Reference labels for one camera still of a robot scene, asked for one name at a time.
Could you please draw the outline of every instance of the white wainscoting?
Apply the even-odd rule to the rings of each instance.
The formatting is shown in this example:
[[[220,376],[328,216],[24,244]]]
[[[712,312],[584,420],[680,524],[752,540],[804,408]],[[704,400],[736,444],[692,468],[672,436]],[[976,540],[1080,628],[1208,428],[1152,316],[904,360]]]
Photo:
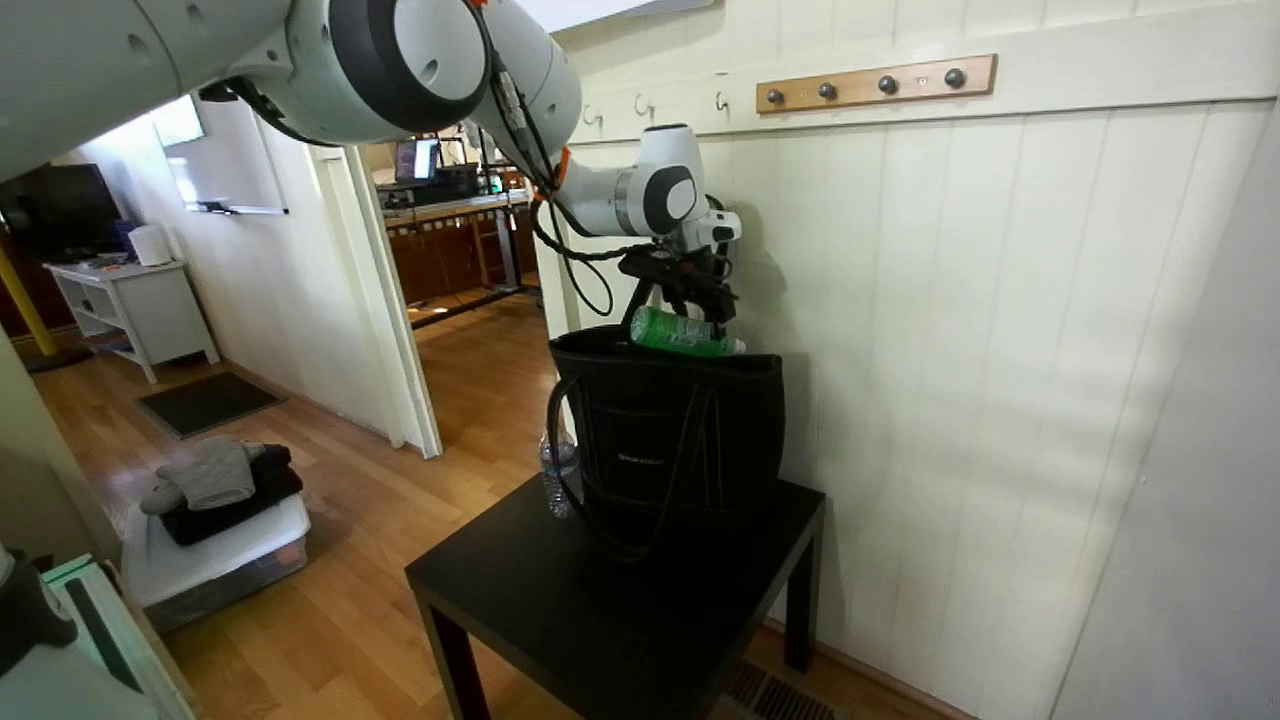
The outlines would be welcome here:
[[[980,716],[1048,716],[1276,92],[1272,52],[1228,52],[1244,72],[1220,92],[1168,84],[1160,56],[1192,24],[1260,48],[1272,20],[1272,4],[736,0],[568,36],[604,112],[584,164],[632,164],[640,120],[608,116],[660,104],[676,68],[1148,40],[1116,92],[1056,100],[1044,76],[1044,100],[1008,80],[1024,88],[1008,112],[704,132],[708,188],[748,224],[736,328],[788,352],[784,468],[832,496],[824,644]]]

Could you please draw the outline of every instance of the white cabinet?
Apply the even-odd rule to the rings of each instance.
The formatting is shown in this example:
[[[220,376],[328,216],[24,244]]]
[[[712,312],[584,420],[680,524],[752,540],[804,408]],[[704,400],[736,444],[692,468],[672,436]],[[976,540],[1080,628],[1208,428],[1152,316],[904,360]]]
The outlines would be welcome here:
[[[140,364],[152,384],[156,364],[196,352],[204,352],[208,364],[220,360],[184,264],[48,264],[48,272],[64,292],[84,344]]]

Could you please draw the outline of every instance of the table leg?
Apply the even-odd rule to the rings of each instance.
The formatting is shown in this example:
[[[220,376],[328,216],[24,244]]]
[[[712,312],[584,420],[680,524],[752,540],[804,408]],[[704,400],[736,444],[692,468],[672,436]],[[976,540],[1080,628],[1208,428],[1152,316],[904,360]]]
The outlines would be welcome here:
[[[424,608],[440,684],[456,720],[488,720],[476,656],[468,632],[436,608]]]
[[[812,540],[808,540],[788,576],[788,636],[784,636],[784,660],[788,668],[800,668],[800,672],[812,660],[812,612],[816,612],[816,568],[812,568]]]

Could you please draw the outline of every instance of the small black table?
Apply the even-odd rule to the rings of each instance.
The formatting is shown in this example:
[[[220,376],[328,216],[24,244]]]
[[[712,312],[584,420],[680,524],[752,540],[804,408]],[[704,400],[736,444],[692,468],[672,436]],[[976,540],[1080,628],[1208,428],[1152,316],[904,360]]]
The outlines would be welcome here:
[[[468,632],[580,716],[704,716],[784,580],[784,660],[804,668],[820,504],[812,488],[776,484],[756,528],[732,540],[676,536],[644,564],[612,564],[576,520],[548,512],[540,476],[528,480],[404,568],[452,716],[488,716]]]

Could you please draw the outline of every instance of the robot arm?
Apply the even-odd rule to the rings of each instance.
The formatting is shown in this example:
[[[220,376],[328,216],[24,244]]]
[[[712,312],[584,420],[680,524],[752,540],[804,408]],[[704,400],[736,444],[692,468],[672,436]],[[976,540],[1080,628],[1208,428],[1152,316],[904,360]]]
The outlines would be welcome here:
[[[564,152],[580,80],[516,0],[4,0],[0,80],[0,180],[216,88],[312,144],[476,120],[584,236],[652,236],[652,256],[712,256],[740,236],[704,200],[688,128],[644,132],[628,168]]]

